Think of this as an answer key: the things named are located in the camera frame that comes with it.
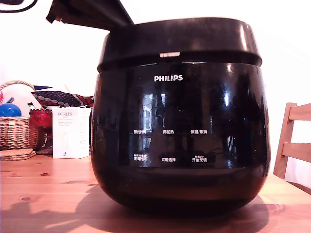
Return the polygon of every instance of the black rice cooker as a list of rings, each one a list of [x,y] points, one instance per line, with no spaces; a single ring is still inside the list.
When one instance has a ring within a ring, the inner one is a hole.
[[[91,156],[104,192],[151,212],[222,213],[250,202],[270,163],[262,59],[250,26],[214,17],[134,25],[118,1],[63,2],[54,1],[49,21],[110,30]]]

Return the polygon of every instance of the red object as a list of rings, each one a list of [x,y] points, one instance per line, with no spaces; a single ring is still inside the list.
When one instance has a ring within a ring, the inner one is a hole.
[[[52,128],[51,110],[30,110],[30,121],[38,127]]]
[[[47,134],[47,142],[43,149],[37,154],[53,154],[53,135],[52,135],[52,110],[30,110],[30,121],[37,127],[43,128]]]
[[[2,102],[2,100],[3,100],[3,93],[0,92],[0,103]]]

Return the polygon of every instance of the wooden tabletop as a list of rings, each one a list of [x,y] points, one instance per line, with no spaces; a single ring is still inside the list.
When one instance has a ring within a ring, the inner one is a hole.
[[[167,218],[128,210],[98,186],[90,158],[36,155],[1,162],[1,232],[310,233],[311,196],[269,175],[245,207],[213,218]]]

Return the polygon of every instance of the wooden chair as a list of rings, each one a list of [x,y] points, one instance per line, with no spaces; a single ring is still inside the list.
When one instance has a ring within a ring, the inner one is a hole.
[[[287,103],[284,120],[278,144],[274,172],[284,179],[288,157],[311,163],[311,143],[291,143],[295,120],[311,120],[311,103],[297,106],[296,103]],[[311,195],[311,189],[294,182],[289,182]]]

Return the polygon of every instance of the open lid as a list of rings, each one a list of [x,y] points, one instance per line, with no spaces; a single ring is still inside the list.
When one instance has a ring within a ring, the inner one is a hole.
[[[46,19],[109,31],[134,24],[120,0],[53,0]]]

